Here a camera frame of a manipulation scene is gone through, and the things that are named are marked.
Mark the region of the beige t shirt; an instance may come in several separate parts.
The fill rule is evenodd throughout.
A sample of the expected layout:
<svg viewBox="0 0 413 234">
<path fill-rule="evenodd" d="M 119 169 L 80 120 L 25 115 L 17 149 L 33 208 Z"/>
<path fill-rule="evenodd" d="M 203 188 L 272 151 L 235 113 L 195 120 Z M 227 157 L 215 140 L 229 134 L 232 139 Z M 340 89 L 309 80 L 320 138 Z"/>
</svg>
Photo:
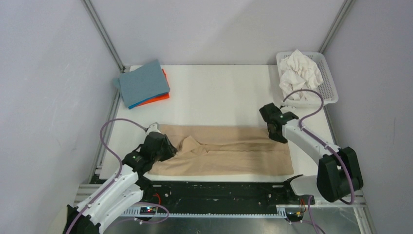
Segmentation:
<svg viewBox="0 0 413 234">
<path fill-rule="evenodd" d="M 271 140 L 268 130 L 249 126 L 160 125 L 177 154 L 157 162 L 157 176 L 289 176 L 289 146 Z"/>
</svg>

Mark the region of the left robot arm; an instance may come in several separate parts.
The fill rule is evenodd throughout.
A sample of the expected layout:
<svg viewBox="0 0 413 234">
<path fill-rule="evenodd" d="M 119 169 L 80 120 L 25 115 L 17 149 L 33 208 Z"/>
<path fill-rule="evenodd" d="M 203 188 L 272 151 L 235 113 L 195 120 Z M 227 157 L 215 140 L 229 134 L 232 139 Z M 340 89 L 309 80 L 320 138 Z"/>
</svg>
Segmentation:
<svg viewBox="0 0 413 234">
<path fill-rule="evenodd" d="M 166 134 L 150 132 L 142 144 L 127 154 L 120 169 L 92 195 L 75 207 L 67 207 L 64 234 L 102 234 L 127 208 L 152 200 L 152 183 L 144 177 L 154 163 L 175 156 Z"/>
</svg>

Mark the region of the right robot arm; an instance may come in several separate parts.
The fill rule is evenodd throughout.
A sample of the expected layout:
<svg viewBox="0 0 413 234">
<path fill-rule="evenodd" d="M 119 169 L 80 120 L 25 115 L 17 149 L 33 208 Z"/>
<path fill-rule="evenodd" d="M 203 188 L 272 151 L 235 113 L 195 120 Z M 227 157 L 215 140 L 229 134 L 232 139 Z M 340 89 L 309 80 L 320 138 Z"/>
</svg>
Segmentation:
<svg viewBox="0 0 413 234">
<path fill-rule="evenodd" d="M 339 147 L 322 139 L 292 112 L 281 111 L 274 103 L 259 109 L 267 125 L 268 137 L 276 142 L 293 142 L 318 166 L 316 186 L 329 202 L 355 202 L 355 192 L 364 186 L 357 154 L 351 147 Z"/>
</svg>

